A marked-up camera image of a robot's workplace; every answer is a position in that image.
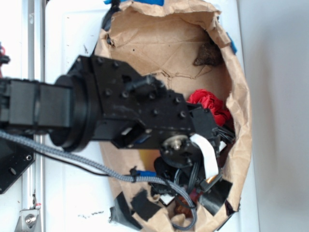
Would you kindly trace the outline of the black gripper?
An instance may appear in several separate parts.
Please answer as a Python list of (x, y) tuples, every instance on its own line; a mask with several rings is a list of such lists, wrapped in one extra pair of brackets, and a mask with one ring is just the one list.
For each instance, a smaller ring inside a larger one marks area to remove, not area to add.
[(184, 188), (195, 204), (220, 208), (232, 187), (223, 179), (220, 159), (234, 140), (233, 135), (223, 134), (213, 134), (209, 139), (199, 134), (173, 136), (160, 147), (160, 157), (154, 161), (155, 173)]

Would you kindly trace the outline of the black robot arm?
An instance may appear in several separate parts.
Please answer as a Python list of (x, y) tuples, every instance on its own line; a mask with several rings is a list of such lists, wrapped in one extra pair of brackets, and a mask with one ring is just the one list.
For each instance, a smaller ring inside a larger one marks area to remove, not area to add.
[(125, 62), (95, 55), (78, 57), (53, 85), (1, 79), (0, 129), (22, 136), (48, 134), (68, 152), (81, 151), (90, 141), (159, 150), (163, 167), (157, 174), (202, 196), (222, 178), (219, 170), (210, 170), (203, 145), (218, 158), (220, 143), (235, 138), (209, 108), (187, 102)]

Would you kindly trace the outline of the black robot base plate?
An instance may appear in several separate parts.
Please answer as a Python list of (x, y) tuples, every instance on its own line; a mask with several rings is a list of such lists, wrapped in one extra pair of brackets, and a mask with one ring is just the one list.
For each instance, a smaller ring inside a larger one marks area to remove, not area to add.
[(4, 194), (34, 162), (34, 151), (0, 139), (0, 193)]

